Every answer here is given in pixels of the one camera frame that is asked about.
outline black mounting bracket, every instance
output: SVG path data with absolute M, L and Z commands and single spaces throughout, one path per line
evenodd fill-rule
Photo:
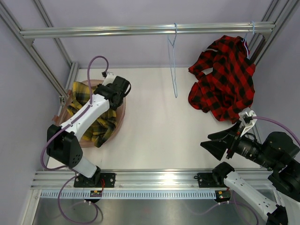
M 99 182 L 91 185 L 90 180 L 83 175 L 76 177 L 74 181 L 75 188 L 102 188 L 101 181 L 104 181 L 104 188 L 114 188 L 116 182 L 116 174 L 113 172 L 101 172 L 99 177 Z
M 194 179 L 197 179 L 200 188 L 226 188 L 226 185 L 218 185 L 212 177 L 212 172 L 199 172 Z

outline aluminum rail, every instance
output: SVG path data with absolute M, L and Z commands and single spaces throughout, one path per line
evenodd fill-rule
M 289 20 L 297 11 L 299 6 L 300 6 L 300 0 L 287 1 L 285 7 L 282 9 L 278 19 L 275 22 L 276 27 L 274 28 L 273 32 L 270 34 L 268 40 L 260 50 L 260 54 L 256 57 L 254 61 L 256 65 L 262 59 L 263 55 L 267 52 L 268 48 L 271 46 L 273 41 L 277 38 L 278 34 L 280 34 L 283 28 L 288 24 Z
M 103 170 L 103 172 L 116 173 L 116 182 L 114 188 L 110 190 L 199 190 L 198 182 L 194 176 L 206 170 Z M 268 176 L 271 172 L 257 170 L 236 170 L 239 175 L 245 179 L 255 189 L 273 189 Z M 66 183 L 68 179 L 74 176 L 72 171 L 37 171 L 31 190 L 56 190 Z M 80 189 L 73 187 L 73 181 L 65 189 Z M 101 188 L 84 188 L 84 190 L 97 190 Z
M 271 33 L 273 22 L 255 22 L 255 33 Z M 74 27 L 74 28 L 42 28 L 26 29 L 20 34 L 26 38 L 72 38 L 72 37 L 101 37 L 101 36 L 130 36 L 174 34 L 175 25 L 149 26 L 115 26 L 115 27 Z M 251 22 L 178 24 L 178 34 L 212 34 L 212 33 L 252 33 Z
M 276 11 L 276 8 L 278 7 L 278 3 L 279 3 L 279 0 L 272 0 L 272 2 L 270 3 L 267 11 L 265 12 L 265 14 L 262 17 L 262 21 L 269 21 L 270 20 L 270 18 L 274 14 L 274 11 Z M 251 38 L 250 42 L 248 43 L 249 50 L 251 52 L 253 51 L 253 47 L 257 43 L 258 38 L 259 38 L 259 34 L 256 33 L 256 34 L 254 34 L 254 36 Z

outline metal frame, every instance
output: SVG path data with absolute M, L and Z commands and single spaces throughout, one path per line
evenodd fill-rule
M 43 6 L 42 2 L 40 0 L 32 0 L 32 1 L 35 4 L 35 6 L 37 7 L 37 10 L 38 10 L 40 16 L 42 17 L 45 25 L 47 27 L 53 27 L 53 24 L 50 20 L 50 17 L 47 14 L 47 12 L 45 10 L 45 7 Z M 67 53 L 64 45 L 62 44 L 61 40 L 59 38 L 54 38 L 53 40 L 54 40 L 58 50 L 60 51 L 62 57 L 64 58 L 64 60 L 68 64 L 68 66 L 71 68 L 72 60 L 71 60 L 70 56 L 68 55 L 68 53 Z
M 199 190 L 194 176 L 203 169 L 193 170 L 102 170 L 104 173 L 116 173 L 113 190 Z M 264 169 L 238 169 L 243 179 L 256 189 L 270 189 L 271 182 L 267 179 L 271 172 Z M 74 176 L 73 171 L 38 171 L 36 172 L 31 190 L 60 189 L 68 179 Z M 74 188 L 72 182 L 65 189 Z M 83 188 L 84 190 L 101 190 L 101 188 Z
M 40 0 L 33 0 L 44 23 L 48 28 L 23 30 L 17 20 L 10 13 L 5 4 L 0 0 L 0 18 L 5 22 L 22 47 L 33 59 L 36 66 L 46 76 L 48 81 L 57 92 L 67 98 L 67 90 L 71 88 L 76 79 L 79 65 L 72 62 L 66 49 L 59 38 L 67 37 L 103 37 L 103 36 L 127 36 L 127 35 L 162 35 L 174 34 L 175 26 L 153 25 L 153 26 L 116 26 L 116 27 L 81 27 L 81 28 L 54 28 L 44 6 Z M 286 4 L 280 10 L 275 22 L 270 22 L 275 10 L 279 6 L 279 0 L 273 0 L 268 7 L 261 22 L 255 22 L 254 37 L 249 47 L 253 51 L 251 60 L 257 65 L 270 47 L 276 36 L 287 24 L 293 13 L 299 6 L 300 0 L 286 0 Z M 180 24 L 177 25 L 178 34 L 203 34 L 203 33 L 252 33 L 251 22 L 240 23 L 208 23 L 208 24 Z M 71 67 L 65 88 L 59 83 L 45 60 L 38 54 L 33 45 L 35 38 L 54 38 L 56 46 L 64 57 L 66 63 Z M 273 189 L 267 180 L 270 172 L 266 170 L 237 170 L 241 177 L 256 189 Z M 116 184 L 113 190 L 200 190 L 197 181 L 193 178 L 201 170 L 155 170 L 155 171 L 106 171 L 116 173 Z M 30 201 L 27 204 L 22 224 L 32 224 L 41 190 L 60 189 L 61 186 L 73 174 L 71 171 L 36 172 L 33 180 Z M 66 186 L 66 190 L 74 189 L 72 184 Z
M 273 22 L 255 22 L 256 33 L 271 33 L 275 28 Z M 171 25 L 151 26 L 115 26 L 115 27 L 74 27 L 42 28 L 20 31 L 25 39 L 30 38 L 74 38 L 74 37 L 107 37 L 128 35 L 161 35 L 175 34 L 176 27 Z M 215 33 L 250 33 L 251 22 L 178 24 L 177 34 L 215 34 Z
M 0 18 L 7 25 L 10 31 L 14 34 L 15 38 L 20 42 L 24 50 L 28 53 L 31 59 L 35 62 L 36 66 L 41 70 L 41 72 L 45 75 L 47 80 L 52 84 L 52 86 L 56 89 L 56 91 L 61 96 L 64 96 L 66 98 L 67 97 L 66 90 L 62 87 L 62 85 L 60 84 L 60 82 L 58 81 L 54 73 L 46 64 L 45 60 L 37 52 L 34 45 L 28 45 L 28 42 L 20 34 L 20 31 L 22 30 L 20 24 L 12 16 L 11 12 L 8 10 L 6 5 L 2 1 L 0 1 Z

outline wire hanger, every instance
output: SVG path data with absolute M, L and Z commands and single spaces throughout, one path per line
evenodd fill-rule
M 252 29 L 253 33 L 252 33 L 252 34 L 254 35 L 254 33 L 255 33 L 255 23 L 254 23 L 254 21 L 251 21 L 251 23 L 253 24 L 253 29 Z M 249 59 L 249 49 L 248 49 L 247 46 L 246 46 L 246 37 L 247 37 L 247 34 L 248 34 L 248 33 L 246 33 L 244 39 L 241 40 L 241 42 L 244 43 L 244 47 L 245 47 L 246 52 L 247 52 L 247 58 Z
M 169 35 L 167 35 L 167 42 L 168 42 L 168 55 L 169 55 L 169 62 L 170 62 L 170 70 L 171 70 L 171 76 L 172 76 L 172 83 L 173 83 L 173 90 L 174 90 L 174 96 L 175 98 L 177 98 L 178 93 L 177 93 L 177 83 L 176 83 L 176 65 L 175 65 L 175 41 L 176 41 L 176 37 L 177 37 L 177 24 L 174 23 L 175 25 L 175 38 L 173 41 L 170 40 Z M 172 64 L 171 64 L 171 56 L 170 56 L 170 47 L 169 47 L 169 43 L 172 46 L 172 50 L 173 50 L 173 68 L 174 68 L 174 75 L 173 75 L 173 71 L 172 71 Z

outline cable tray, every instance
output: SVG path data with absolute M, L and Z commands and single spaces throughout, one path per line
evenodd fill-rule
M 57 198 L 59 190 L 43 190 L 41 198 Z M 63 190 L 61 199 L 216 199 L 214 190 Z

